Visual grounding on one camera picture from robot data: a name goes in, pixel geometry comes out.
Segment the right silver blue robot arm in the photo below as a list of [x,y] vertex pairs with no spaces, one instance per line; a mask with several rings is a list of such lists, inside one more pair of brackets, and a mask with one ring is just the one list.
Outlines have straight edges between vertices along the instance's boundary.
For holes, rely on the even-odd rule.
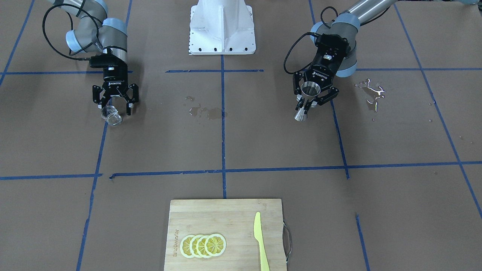
[[92,87],[93,102],[104,108],[112,97],[122,97],[126,101],[126,114],[131,115],[134,104],[139,102],[139,87],[128,84],[125,22],[109,17],[107,4],[102,0],[52,0],[50,3],[50,11],[60,8],[69,17],[79,18],[78,27],[66,33],[70,49],[66,58],[79,60],[79,53],[94,53],[86,61],[91,68],[103,70],[103,84]]

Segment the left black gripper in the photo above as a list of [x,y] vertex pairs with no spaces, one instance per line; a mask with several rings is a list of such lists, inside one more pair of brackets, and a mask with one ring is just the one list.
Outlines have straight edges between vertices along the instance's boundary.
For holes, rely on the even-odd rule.
[[[294,94],[297,102],[302,99],[311,102],[311,107],[322,106],[333,100],[338,94],[339,89],[332,86],[333,78],[339,70],[344,57],[338,53],[316,53],[309,69],[307,77],[304,72],[295,72],[293,75]],[[328,90],[328,93],[313,99],[313,82],[317,84],[321,91]]]

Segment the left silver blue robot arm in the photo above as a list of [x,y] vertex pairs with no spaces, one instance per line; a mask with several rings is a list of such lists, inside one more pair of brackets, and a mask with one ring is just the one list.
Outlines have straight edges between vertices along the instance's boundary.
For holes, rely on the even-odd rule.
[[298,113],[307,114],[310,108],[338,95],[334,78],[349,77],[357,68],[356,35],[360,28],[380,17],[393,4],[393,0],[360,0],[338,14],[334,21],[321,20],[305,33],[312,38],[316,53],[306,67],[292,73]]

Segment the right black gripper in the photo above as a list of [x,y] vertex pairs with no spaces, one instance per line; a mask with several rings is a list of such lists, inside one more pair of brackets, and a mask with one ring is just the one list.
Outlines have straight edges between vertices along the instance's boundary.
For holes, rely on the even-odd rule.
[[106,107],[111,96],[118,95],[126,101],[126,115],[131,116],[131,110],[135,103],[139,102],[139,86],[130,84],[128,86],[127,66],[105,66],[103,67],[104,83],[102,86],[92,86],[92,100],[99,109]]

